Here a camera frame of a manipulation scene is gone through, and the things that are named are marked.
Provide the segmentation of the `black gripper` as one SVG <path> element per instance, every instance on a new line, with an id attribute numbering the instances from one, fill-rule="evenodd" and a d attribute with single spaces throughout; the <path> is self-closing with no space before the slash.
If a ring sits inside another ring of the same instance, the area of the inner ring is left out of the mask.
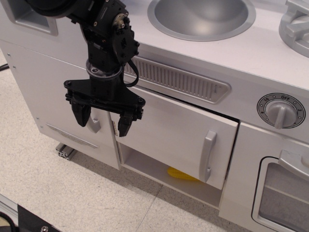
<path id="1" fill-rule="evenodd" d="M 66 100 L 82 127 L 86 126 L 92 108 L 121 115 L 118 121 L 120 137 L 127 135 L 133 120 L 142 118 L 145 100 L 125 86 L 123 73 L 110 78 L 90 76 L 84 80 L 67 80 L 64 87 Z"/>

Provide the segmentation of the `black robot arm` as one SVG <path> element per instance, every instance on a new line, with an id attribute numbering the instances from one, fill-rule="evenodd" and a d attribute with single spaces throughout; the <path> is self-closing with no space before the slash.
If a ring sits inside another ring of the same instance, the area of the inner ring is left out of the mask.
<path id="1" fill-rule="evenodd" d="M 78 124 L 86 126 L 92 108 L 116 113 L 119 136 L 127 135 L 131 124 L 142 118 L 145 100 L 130 88 L 137 81 L 124 81 L 124 68 L 133 63 L 139 43 L 134 39 L 126 6 L 119 0 L 30 0 L 40 15 L 67 17 L 80 25 L 87 42 L 88 59 L 85 80 L 67 80 L 66 100 L 70 102 Z"/>

